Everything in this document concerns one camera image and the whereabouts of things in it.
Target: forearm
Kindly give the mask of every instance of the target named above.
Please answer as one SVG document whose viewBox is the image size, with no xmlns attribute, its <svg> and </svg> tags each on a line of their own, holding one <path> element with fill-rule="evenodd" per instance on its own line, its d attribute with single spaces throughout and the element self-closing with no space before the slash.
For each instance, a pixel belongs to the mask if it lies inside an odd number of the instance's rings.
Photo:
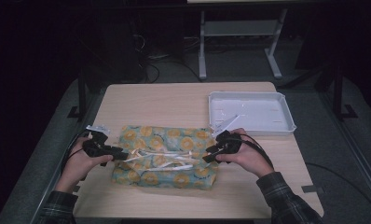
<svg viewBox="0 0 371 224">
<path fill-rule="evenodd" d="M 272 209 L 272 223 L 323 223 L 319 214 L 291 191 L 281 173 L 265 175 L 257 185 Z"/>
<path fill-rule="evenodd" d="M 77 196 L 52 191 L 37 223 L 71 223 Z"/>
</svg>

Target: sleeve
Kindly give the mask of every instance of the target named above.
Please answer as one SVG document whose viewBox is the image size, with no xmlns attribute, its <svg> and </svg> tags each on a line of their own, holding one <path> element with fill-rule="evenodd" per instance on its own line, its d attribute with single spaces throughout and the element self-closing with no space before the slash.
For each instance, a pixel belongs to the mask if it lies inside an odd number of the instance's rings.
<svg viewBox="0 0 371 224">
<path fill-rule="evenodd" d="M 37 223 L 71 223 L 77 198 L 73 194 L 52 191 Z"/>
<path fill-rule="evenodd" d="M 272 223 L 323 223 L 320 215 L 293 193 L 281 173 L 265 175 L 257 185 L 272 209 Z"/>
</svg>

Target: person's left hand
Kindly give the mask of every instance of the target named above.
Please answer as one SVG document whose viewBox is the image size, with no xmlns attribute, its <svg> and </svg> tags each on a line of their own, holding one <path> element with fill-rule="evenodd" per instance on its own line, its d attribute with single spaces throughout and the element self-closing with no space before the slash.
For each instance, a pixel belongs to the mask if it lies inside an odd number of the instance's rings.
<svg viewBox="0 0 371 224">
<path fill-rule="evenodd" d="M 73 189 L 77 185 L 78 181 L 84 178 L 93 167 L 100 163 L 109 162 L 113 159 L 112 155 L 104 155 L 101 157 L 92 158 L 89 157 L 84 150 L 78 151 L 83 147 L 83 142 L 87 140 L 89 140 L 89 138 L 86 137 L 77 139 L 70 155 L 73 153 L 76 154 L 67 161 L 55 190 L 73 193 Z"/>
</svg>

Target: wooden tabletop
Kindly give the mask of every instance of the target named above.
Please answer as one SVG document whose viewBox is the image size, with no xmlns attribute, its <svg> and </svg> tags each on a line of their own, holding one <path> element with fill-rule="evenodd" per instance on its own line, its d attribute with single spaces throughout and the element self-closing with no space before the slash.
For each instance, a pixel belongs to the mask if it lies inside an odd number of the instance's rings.
<svg viewBox="0 0 371 224">
<path fill-rule="evenodd" d="M 212 91 L 276 91 L 268 82 L 131 84 L 110 86 L 94 125 L 111 130 L 107 145 L 116 146 L 124 125 L 177 128 L 209 126 L 208 95 Z M 320 215 L 323 208 L 312 185 L 293 134 L 257 136 L 275 170 Z M 76 217 L 122 218 L 270 218 L 257 177 L 235 163 L 221 163 L 211 190 L 159 189 L 123 186 L 111 182 L 114 164 L 89 172 L 77 195 Z"/>
</svg>

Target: white plastic tray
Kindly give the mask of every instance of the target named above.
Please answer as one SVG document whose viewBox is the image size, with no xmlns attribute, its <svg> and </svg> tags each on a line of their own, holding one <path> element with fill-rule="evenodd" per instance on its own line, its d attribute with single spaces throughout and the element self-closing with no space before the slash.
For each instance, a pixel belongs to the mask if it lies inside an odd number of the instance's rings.
<svg viewBox="0 0 371 224">
<path fill-rule="evenodd" d="M 225 130 L 243 128 L 249 135 L 288 135 L 294 125 L 283 94 L 278 92 L 214 91 L 209 95 L 210 125 L 235 119 Z"/>
</svg>

